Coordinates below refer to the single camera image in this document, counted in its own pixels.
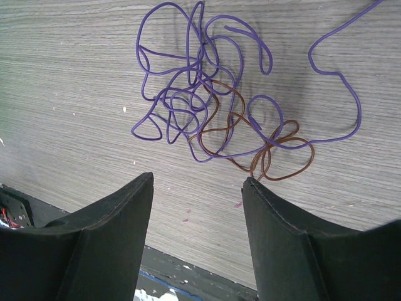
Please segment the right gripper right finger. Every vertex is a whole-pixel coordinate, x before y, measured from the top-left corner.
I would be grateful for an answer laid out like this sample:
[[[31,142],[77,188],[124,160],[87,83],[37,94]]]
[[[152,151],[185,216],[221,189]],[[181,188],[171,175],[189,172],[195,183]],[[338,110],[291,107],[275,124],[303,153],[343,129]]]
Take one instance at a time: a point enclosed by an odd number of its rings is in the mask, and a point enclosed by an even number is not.
[[[400,221],[350,229],[251,177],[242,201],[260,300],[400,299]]]

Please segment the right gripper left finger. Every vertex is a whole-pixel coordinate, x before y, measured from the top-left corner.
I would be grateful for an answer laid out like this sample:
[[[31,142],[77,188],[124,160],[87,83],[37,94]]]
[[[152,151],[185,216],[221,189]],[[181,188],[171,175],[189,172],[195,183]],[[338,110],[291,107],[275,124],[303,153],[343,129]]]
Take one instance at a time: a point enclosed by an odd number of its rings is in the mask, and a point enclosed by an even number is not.
[[[154,196],[146,172],[42,227],[7,208],[2,300],[133,300]]]

